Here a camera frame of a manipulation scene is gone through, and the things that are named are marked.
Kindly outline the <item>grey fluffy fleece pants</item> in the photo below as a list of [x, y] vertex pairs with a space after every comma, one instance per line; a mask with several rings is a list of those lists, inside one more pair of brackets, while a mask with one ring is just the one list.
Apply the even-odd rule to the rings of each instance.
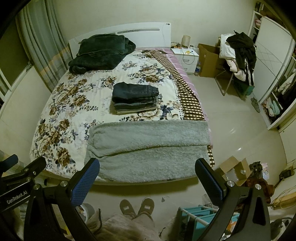
[[84, 161], [97, 159], [106, 182], [163, 182], [194, 177], [210, 147], [204, 120], [120, 121], [90, 128]]

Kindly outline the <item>grey tape roll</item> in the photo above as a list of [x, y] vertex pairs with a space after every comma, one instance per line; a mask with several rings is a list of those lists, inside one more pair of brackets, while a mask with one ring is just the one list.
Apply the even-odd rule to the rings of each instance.
[[95, 213], [94, 208], [88, 203], [83, 203], [80, 206], [77, 206], [76, 211], [84, 222], [87, 222]]

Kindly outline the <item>person's beige trouser legs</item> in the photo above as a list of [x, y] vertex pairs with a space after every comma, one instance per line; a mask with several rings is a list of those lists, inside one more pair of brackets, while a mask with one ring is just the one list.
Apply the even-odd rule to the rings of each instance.
[[135, 217], [116, 214], [101, 222], [96, 211], [86, 225], [97, 240], [160, 240], [154, 221], [147, 212]]

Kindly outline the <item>left brown slipper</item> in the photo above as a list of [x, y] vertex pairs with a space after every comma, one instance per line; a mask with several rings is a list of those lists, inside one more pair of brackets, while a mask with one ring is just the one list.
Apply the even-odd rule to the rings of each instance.
[[130, 204], [130, 202], [126, 199], [122, 200], [119, 204], [120, 210], [122, 212], [122, 214], [132, 220], [136, 217], [136, 213], [133, 209], [133, 206]]

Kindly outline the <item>brown slipper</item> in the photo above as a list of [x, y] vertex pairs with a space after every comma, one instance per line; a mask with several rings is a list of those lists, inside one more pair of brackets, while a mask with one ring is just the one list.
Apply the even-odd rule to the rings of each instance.
[[154, 201], [147, 197], [145, 198], [140, 206], [140, 209], [138, 211], [138, 215], [146, 214], [146, 215], [152, 215], [154, 210]]
[[130, 204], [130, 202], [126, 199], [122, 200], [119, 204], [120, 210], [122, 212], [122, 214], [132, 220], [136, 217], [136, 213], [133, 209], [133, 206]]

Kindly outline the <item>floral white bed quilt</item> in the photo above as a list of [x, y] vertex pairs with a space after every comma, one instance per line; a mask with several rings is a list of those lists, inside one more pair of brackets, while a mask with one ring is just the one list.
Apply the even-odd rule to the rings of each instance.
[[[156, 109], [117, 114], [112, 92], [119, 82], [157, 87]], [[113, 70], [65, 73], [41, 113], [30, 158], [44, 157], [48, 172], [70, 178], [84, 166], [91, 127], [119, 121], [178, 120], [183, 115], [176, 76], [150, 50], [135, 50]]]

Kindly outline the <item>right brown slipper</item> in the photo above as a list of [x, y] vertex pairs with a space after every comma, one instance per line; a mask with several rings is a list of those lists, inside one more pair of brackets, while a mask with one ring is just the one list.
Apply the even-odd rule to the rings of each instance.
[[154, 201], [147, 197], [145, 198], [140, 206], [140, 209], [138, 211], [138, 215], [146, 214], [146, 215], [152, 215], [154, 210]]

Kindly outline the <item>stack of folded dark jeans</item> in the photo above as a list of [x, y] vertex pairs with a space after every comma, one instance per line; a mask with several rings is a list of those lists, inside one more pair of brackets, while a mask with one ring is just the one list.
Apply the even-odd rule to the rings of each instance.
[[117, 114], [155, 110], [159, 89], [151, 85], [119, 82], [114, 85], [112, 102]]

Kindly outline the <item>brown checkered blanket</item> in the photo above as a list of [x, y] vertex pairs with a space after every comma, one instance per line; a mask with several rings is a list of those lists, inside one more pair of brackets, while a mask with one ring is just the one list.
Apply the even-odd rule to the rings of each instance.
[[168, 53], [161, 50], [137, 50], [137, 58], [144, 64], [137, 73], [138, 83], [161, 87], [156, 97], [155, 110], [144, 111], [126, 118], [127, 121], [161, 121], [161, 126], [171, 125], [175, 134], [184, 134], [184, 146], [199, 148], [198, 158], [205, 158], [211, 167], [215, 165], [211, 150], [208, 122], [201, 104], [188, 82], [170, 61]]

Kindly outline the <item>grey green curtain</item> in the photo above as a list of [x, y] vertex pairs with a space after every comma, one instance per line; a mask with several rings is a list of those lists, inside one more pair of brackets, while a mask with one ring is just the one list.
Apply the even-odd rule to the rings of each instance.
[[57, 20], [53, 1], [30, 1], [16, 17], [23, 47], [40, 77], [53, 91], [72, 55]]

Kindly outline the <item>white wardrobe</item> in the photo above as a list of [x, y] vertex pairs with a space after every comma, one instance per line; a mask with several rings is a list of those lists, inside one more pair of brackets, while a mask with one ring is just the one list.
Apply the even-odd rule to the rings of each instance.
[[253, 95], [270, 130], [295, 111], [295, 40], [285, 27], [256, 11], [248, 36], [257, 57]]

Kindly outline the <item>cardboard box by nightstand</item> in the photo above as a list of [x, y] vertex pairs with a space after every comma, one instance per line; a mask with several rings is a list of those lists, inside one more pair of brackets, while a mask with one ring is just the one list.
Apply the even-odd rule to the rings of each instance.
[[214, 78], [221, 73], [225, 59], [219, 57], [220, 48], [206, 44], [199, 44], [199, 62], [201, 69], [199, 75], [201, 77]]

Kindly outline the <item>chair piled with clothes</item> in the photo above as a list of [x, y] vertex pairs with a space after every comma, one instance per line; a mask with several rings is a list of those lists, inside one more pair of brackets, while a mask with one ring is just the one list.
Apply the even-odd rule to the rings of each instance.
[[239, 97], [245, 99], [254, 89], [256, 46], [244, 32], [222, 34], [218, 44], [223, 70], [214, 79], [223, 96], [233, 85]]

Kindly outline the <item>white bed headboard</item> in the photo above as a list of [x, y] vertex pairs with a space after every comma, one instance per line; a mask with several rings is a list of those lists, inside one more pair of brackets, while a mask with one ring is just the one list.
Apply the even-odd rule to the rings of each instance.
[[94, 30], [70, 39], [72, 57], [76, 57], [82, 40], [97, 34], [124, 35], [134, 42], [137, 48], [168, 48], [171, 46], [171, 23], [131, 23]]

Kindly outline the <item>beige lamp on nightstand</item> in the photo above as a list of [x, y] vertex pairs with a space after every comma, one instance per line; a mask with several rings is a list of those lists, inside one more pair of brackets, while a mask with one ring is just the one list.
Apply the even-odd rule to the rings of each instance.
[[181, 45], [183, 48], [189, 48], [191, 37], [188, 35], [184, 35], [181, 40]]

